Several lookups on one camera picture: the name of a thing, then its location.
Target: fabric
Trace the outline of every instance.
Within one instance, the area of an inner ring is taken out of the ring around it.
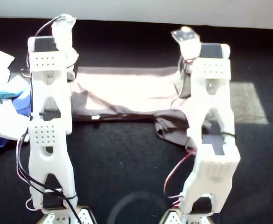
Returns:
[[[176,67],[81,67],[76,80],[70,83],[73,120],[151,119],[160,138],[185,145],[188,128],[185,114],[170,109],[177,97],[176,71]]]
[[[29,116],[29,114],[30,114],[30,87],[29,87],[29,85],[27,85],[27,88],[22,92],[22,94],[19,97],[12,100],[12,103],[13,103],[13,106],[18,114],[24,115],[26,117]],[[0,148],[4,147],[8,142],[9,142],[8,139],[0,137]]]

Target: cable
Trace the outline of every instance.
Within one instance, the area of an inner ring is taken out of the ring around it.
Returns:
[[[63,199],[67,202],[67,204],[69,205],[69,208],[71,209],[71,211],[73,212],[74,216],[76,217],[78,223],[82,224],[78,214],[76,213],[75,209],[73,208],[71,202],[70,202],[70,199],[73,199],[75,196],[73,197],[66,197],[62,192],[60,191],[57,191],[56,189],[52,188],[52,187],[49,187],[45,184],[42,184],[38,181],[36,181],[34,178],[32,178],[30,175],[27,174],[27,172],[23,169],[23,166],[21,164],[21,160],[20,160],[20,152],[21,152],[21,146],[23,144],[23,141],[26,137],[26,135],[28,134],[28,129],[26,130],[26,132],[20,137],[20,139],[18,140],[17,142],[17,149],[16,149],[16,155],[17,155],[17,163],[16,163],[16,166],[17,166],[17,174],[18,176],[24,181],[26,182],[27,184],[29,184],[31,187],[33,187],[35,190],[37,190],[39,193],[45,195],[47,193],[45,192],[42,192],[40,191],[38,188],[36,188],[32,183],[30,183],[30,181],[36,183],[37,185],[41,186],[41,187],[44,187],[45,189],[50,189],[51,191],[53,191],[56,195],[57,198],[60,198],[60,199]]]
[[[45,23],[35,34],[35,37],[38,36],[42,30],[44,30],[48,25],[50,25],[51,23],[53,23],[54,21],[56,21],[57,19],[59,19],[61,16],[57,16],[55,18],[53,18],[52,20],[48,21],[47,23]],[[26,64],[27,64],[27,70],[29,70],[29,52],[27,53],[27,57],[26,57]],[[30,79],[30,109],[31,112],[33,112],[33,85],[32,85],[32,76],[26,76],[23,74],[25,69],[21,69],[20,71],[20,75],[24,78],[29,78]],[[27,183],[29,186],[31,186],[32,188],[34,188],[36,191],[38,191],[39,193],[43,194],[43,195],[48,195],[48,196],[54,196],[60,199],[63,199],[67,202],[67,204],[69,205],[69,208],[71,209],[71,211],[73,212],[73,214],[75,215],[78,223],[82,224],[78,214],[76,213],[75,209],[73,208],[72,204],[70,203],[70,199],[75,198],[77,195],[73,196],[73,197],[66,197],[62,192],[57,191],[55,188],[52,188],[50,186],[47,186],[43,183],[38,182],[37,180],[35,180],[34,178],[32,178],[23,168],[22,164],[21,164],[21,160],[20,160],[20,154],[21,154],[21,146],[24,142],[25,137],[28,134],[28,129],[25,131],[25,133],[18,139],[17,141],[17,146],[16,146],[16,169],[17,169],[17,175],[20,177],[21,180],[23,180],[25,183]],[[48,194],[46,192],[43,192],[41,190],[39,190],[36,186],[34,186],[32,184],[32,182],[36,185],[39,185],[40,187],[43,187],[45,189],[49,189],[51,190],[54,194]],[[28,207],[28,202],[32,200],[32,197],[30,199],[28,199],[26,201],[26,207],[27,209],[31,210],[31,211],[35,211],[35,209],[31,209]]]
[[[163,193],[166,197],[168,198],[177,198],[180,197],[181,195],[174,195],[174,196],[167,196],[166,194],[166,187],[168,184],[168,181],[170,180],[170,178],[172,177],[172,175],[176,172],[176,170],[180,167],[180,165],[185,162],[192,154],[187,154],[186,156],[184,156],[177,164],[176,166],[172,169],[172,171],[168,174],[167,178],[165,179],[164,185],[163,185]]]
[[[39,209],[31,209],[29,206],[28,206],[28,203],[29,201],[32,200],[32,196],[25,202],[25,207],[30,210],[30,211],[38,211]]]
[[[170,103],[170,108],[171,108],[171,109],[172,109],[173,103],[174,103],[178,98],[180,98],[181,95],[182,95],[182,93],[183,93],[183,90],[184,90],[184,87],[185,87],[186,75],[187,75],[186,66],[185,66],[185,65],[187,65],[187,63],[188,63],[187,61],[189,61],[189,60],[183,60],[182,55],[180,56],[179,62],[178,62],[178,71],[181,73],[181,71],[180,71],[180,69],[181,69],[181,68],[180,68],[180,64],[181,64],[181,62],[182,62],[182,71],[184,72],[183,83],[182,83],[182,88],[180,89],[180,92],[179,92],[178,96],[177,96],[175,99],[173,99],[173,101]]]

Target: black carpet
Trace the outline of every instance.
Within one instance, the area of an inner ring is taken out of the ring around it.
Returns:
[[[27,38],[45,20],[0,19],[0,50],[16,57],[15,75],[25,65]],[[74,47],[80,66],[175,66],[179,48],[170,31],[179,25],[78,21]],[[273,30],[194,27],[204,42],[225,42],[231,47],[231,103],[235,112],[241,162],[233,188],[217,224],[273,224]],[[127,205],[116,223],[159,222],[170,201],[163,182],[183,157],[181,147],[158,139],[148,121],[74,123],[67,138],[73,163],[78,204],[91,207],[104,224],[116,203],[133,192],[147,192],[148,200]],[[29,147],[23,148],[27,161]],[[173,177],[169,193],[179,193],[193,165],[187,161]],[[28,186],[15,171],[15,143],[0,149],[0,224],[33,224],[42,214],[25,208]]]

